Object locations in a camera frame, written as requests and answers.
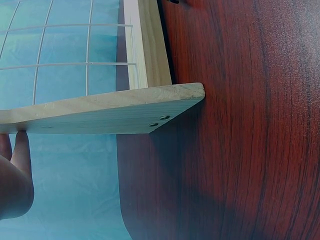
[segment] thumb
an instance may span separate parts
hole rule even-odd
[[[32,180],[29,138],[25,131],[16,134],[11,163]]]

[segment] wooden board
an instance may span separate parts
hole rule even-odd
[[[164,34],[156,0],[124,0],[130,89],[172,84]]]
[[[205,97],[201,83],[150,87],[0,110],[0,133],[150,133]],[[162,116],[169,119],[160,120]]]

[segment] screw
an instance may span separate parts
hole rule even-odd
[[[162,116],[162,117],[160,117],[160,120],[167,120],[169,118],[170,118],[170,116]]]
[[[159,123],[151,123],[151,124],[149,124],[149,127],[156,127],[158,125],[159,125]]]

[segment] dark wooden furniture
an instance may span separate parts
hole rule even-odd
[[[160,5],[175,83],[207,95],[117,137],[132,238],[320,239],[320,1]]]

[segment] blue wall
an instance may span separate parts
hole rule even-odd
[[[12,29],[40,26],[50,0],[25,0]],[[48,24],[89,21],[90,0],[54,0]],[[0,31],[6,30],[16,3],[0,5]],[[117,23],[119,0],[95,0],[92,23]],[[115,62],[117,27],[93,26],[90,62]],[[40,64],[85,62],[86,26],[45,31]],[[34,65],[42,28],[9,32],[0,68]],[[4,33],[0,33],[0,46]],[[35,68],[0,70],[0,109],[32,104]],[[114,92],[115,66],[90,66],[89,94]],[[40,67],[36,103],[84,96],[85,66]],[[0,222],[8,240],[128,240],[120,210],[115,135],[31,134],[34,205],[25,216]]]

